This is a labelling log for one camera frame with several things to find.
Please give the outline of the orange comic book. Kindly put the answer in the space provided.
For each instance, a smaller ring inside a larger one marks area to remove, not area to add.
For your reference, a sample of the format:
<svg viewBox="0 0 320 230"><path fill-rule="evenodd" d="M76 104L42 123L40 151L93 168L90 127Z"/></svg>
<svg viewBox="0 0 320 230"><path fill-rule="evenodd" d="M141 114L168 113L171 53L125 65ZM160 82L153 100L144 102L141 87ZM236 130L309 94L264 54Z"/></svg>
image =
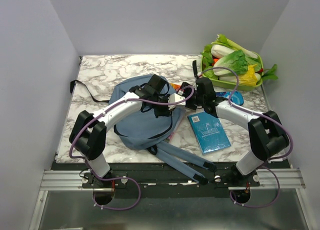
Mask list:
<svg viewBox="0 0 320 230"><path fill-rule="evenodd" d="M181 85L179 85L179 84L170 83L170 85L172 86L172 88L173 88L176 92L179 91L179 89L181 88Z"/></svg>

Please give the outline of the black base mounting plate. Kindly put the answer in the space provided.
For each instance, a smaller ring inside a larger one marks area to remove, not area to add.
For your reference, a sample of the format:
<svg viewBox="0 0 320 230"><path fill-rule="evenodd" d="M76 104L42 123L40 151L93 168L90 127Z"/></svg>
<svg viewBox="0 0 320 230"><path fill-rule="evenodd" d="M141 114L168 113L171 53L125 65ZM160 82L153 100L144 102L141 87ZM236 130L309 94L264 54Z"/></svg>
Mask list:
<svg viewBox="0 0 320 230"><path fill-rule="evenodd" d="M244 191L254 188L285 187L290 165L287 160L268 163L238 181L228 179L232 162L217 163L217 171L210 172L194 164L189 167L205 175L207 184L189 179L164 163L113 163L110 180L96 179L83 163L56 163L51 165L55 180L69 190L84 190L115 194L117 198L130 199L141 194L142 198L226 198L230 190Z"/></svg>

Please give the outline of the green leafy lettuce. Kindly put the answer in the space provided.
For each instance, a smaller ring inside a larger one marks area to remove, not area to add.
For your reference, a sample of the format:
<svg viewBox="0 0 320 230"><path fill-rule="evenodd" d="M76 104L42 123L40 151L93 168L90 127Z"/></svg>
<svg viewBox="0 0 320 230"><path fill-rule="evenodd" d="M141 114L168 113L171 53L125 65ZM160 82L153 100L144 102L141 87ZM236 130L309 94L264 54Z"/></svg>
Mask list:
<svg viewBox="0 0 320 230"><path fill-rule="evenodd" d="M213 72L216 76L231 74L229 70L225 69L228 68L239 76L246 74L249 66L254 66L255 72L262 69L262 64L257 58L247 56L242 50L237 50L220 58L214 64Z"/></svg>

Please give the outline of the yellow leafy vegetable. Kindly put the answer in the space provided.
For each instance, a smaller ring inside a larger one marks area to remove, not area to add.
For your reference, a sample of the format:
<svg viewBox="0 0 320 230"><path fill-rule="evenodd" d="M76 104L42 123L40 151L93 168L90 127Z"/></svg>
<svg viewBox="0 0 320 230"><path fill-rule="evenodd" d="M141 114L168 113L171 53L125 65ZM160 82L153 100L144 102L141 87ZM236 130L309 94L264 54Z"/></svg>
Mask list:
<svg viewBox="0 0 320 230"><path fill-rule="evenodd" d="M255 67L258 67L258 64L253 64L248 66L248 70L245 74L239 75L238 80L240 85L254 87L257 85L257 82L261 80L261 75L255 72ZM237 78L234 75L231 76L220 76L219 80L225 82L236 83Z"/></svg>

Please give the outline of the bok choy stalk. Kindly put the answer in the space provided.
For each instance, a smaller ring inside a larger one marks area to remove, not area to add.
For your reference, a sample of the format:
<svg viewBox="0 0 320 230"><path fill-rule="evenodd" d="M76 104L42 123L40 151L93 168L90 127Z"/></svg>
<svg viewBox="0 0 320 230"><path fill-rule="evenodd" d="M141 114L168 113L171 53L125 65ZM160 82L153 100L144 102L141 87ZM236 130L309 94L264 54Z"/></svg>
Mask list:
<svg viewBox="0 0 320 230"><path fill-rule="evenodd" d="M230 49L233 49L234 51L242 50L243 53L254 59L258 59L258 55L255 52L252 52L250 50L245 49L244 47L240 46L239 44L235 43L234 41L228 39L224 34L218 34L217 38L214 42L211 43L213 45L222 45L225 47L228 47Z"/></svg>

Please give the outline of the white napa cabbage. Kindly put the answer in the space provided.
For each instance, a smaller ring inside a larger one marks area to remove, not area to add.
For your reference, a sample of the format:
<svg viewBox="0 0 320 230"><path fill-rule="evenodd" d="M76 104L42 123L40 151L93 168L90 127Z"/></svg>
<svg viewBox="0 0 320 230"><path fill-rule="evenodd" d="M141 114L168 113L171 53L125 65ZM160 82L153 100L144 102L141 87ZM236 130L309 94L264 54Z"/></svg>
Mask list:
<svg viewBox="0 0 320 230"><path fill-rule="evenodd" d="M219 44L214 44L211 48L211 54L218 59L223 58L223 57L233 53L234 51L235 50L233 50L229 47L219 45Z"/></svg>

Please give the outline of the aluminium rail frame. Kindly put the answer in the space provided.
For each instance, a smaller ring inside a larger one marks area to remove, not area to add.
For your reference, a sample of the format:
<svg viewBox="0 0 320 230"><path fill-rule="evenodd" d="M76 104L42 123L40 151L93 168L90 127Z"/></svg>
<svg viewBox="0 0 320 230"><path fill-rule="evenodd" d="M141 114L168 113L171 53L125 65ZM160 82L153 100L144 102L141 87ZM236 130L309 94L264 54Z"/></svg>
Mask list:
<svg viewBox="0 0 320 230"><path fill-rule="evenodd" d="M37 198L37 203L32 215L31 223L30 223L30 229L35 230L40 226L40 221L41 217L40 214L43 212L45 205L43 203L44 200L46 200L48 193L49 192L57 192L57 191L87 191L87 192L94 192L92 190L69 190L66 187L62 187L61 184L63 181L61 179L55 180L55 174L54 171L52 170L46 170L43 173L42 180L40 183L40 188L39 188L39 194ZM306 224L309 229L313 230L315 229L316 223L312 219L311 214L308 212L309 206L307 203L307 197L306 197L306 184L304 182L302 173L300 169L298 168L292 168L290 167L289 174L287 177L284 179L284 188L277 187L277 188L270 188L270 187L260 187L257 188L255 187L254 189L246 189L244 191L253 191L253 190L271 190L271 189L280 189L280 190L285 190L285 189L294 189L296 190L297 197L299 199L299 204L303 212L304 219L306 221ZM233 192L244 192L244 191L238 191L238 190L230 190Z"/></svg>

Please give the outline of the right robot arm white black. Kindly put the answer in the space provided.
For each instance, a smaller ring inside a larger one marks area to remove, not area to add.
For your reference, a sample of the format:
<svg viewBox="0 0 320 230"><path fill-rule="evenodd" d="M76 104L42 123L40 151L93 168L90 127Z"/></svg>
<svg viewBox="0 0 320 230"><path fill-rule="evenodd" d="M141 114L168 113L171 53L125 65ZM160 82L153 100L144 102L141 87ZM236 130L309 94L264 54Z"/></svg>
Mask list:
<svg viewBox="0 0 320 230"><path fill-rule="evenodd" d="M191 87L191 84L183 82L179 88L183 97L189 97L186 108L195 110L202 107L205 113L228 120L248 131L250 151L231 167L225 177L228 182L236 186L243 185L248 175L289 146L289 134L274 111L252 111L228 98L217 96L208 78L198 78L194 92Z"/></svg>

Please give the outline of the dark green spinach leaf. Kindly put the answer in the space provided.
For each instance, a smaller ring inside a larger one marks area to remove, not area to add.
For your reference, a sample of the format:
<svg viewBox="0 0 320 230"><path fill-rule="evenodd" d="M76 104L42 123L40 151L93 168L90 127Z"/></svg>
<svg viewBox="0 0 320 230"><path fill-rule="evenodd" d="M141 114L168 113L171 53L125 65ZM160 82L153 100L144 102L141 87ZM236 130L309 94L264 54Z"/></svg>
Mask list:
<svg viewBox="0 0 320 230"><path fill-rule="evenodd" d="M262 81L264 82L266 80L278 80L279 78L277 76L277 70L277 64L274 64L270 69L266 69L261 77Z"/></svg>

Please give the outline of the designer fate flower book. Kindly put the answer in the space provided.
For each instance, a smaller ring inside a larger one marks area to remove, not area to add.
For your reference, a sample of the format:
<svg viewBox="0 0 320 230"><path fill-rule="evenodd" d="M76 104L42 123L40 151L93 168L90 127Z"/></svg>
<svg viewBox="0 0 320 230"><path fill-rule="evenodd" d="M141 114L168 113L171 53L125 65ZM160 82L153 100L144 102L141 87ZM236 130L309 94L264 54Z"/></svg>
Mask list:
<svg viewBox="0 0 320 230"><path fill-rule="evenodd" d="M166 141L167 143L170 143L170 142L171 142L171 140L172 140L175 132L177 131L180 123L182 122L185 114L186 114L186 110L185 110L185 109L181 110L180 116L179 116L179 118L177 119L177 122L176 122L176 124L175 124L175 127L173 128L173 131L172 131L172 132L170 133L170 135L165 139L165 141Z"/></svg>

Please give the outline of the blue plastic-wrapped book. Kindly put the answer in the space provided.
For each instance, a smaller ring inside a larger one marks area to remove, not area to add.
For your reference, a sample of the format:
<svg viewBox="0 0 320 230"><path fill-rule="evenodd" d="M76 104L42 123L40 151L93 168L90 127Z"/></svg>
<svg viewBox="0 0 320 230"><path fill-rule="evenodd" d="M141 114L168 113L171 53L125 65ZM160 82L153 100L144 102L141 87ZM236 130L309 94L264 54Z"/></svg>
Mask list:
<svg viewBox="0 0 320 230"><path fill-rule="evenodd" d="M204 111L188 115L187 118L203 155L231 146L218 118Z"/></svg>

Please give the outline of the blue pencil case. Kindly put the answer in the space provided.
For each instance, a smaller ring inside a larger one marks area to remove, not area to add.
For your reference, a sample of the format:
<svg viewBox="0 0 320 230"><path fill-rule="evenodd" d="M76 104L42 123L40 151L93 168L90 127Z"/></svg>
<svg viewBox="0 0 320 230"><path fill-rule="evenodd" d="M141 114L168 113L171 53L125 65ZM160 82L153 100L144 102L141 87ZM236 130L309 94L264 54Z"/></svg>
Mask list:
<svg viewBox="0 0 320 230"><path fill-rule="evenodd" d="M232 93L231 91L216 92L216 96L228 99L231 93ZM239 106L242 106L244 104L243 95L239 91L236 91L232 95L231 101Z"/></svg>

